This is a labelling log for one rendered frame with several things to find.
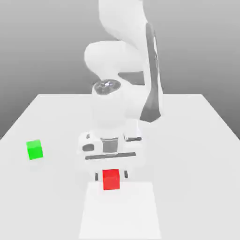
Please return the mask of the small green cube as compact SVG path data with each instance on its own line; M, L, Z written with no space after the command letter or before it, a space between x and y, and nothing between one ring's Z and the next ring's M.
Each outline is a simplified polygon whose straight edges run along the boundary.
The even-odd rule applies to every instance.
M43 157L43 149L39 139L26 142L29 160L34 160Z

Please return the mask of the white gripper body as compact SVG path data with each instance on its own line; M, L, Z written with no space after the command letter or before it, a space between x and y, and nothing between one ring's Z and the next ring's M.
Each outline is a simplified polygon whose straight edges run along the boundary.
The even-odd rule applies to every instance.
M128 168L134 165L136 158L135 152L117 153L113 155L89 155L85 157L84 167L89 172Z

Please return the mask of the small red cube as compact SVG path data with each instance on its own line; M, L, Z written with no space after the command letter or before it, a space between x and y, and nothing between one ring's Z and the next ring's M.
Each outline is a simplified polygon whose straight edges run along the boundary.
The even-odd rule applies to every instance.
M103 190L120 189L120 172L119 169L103 170Z

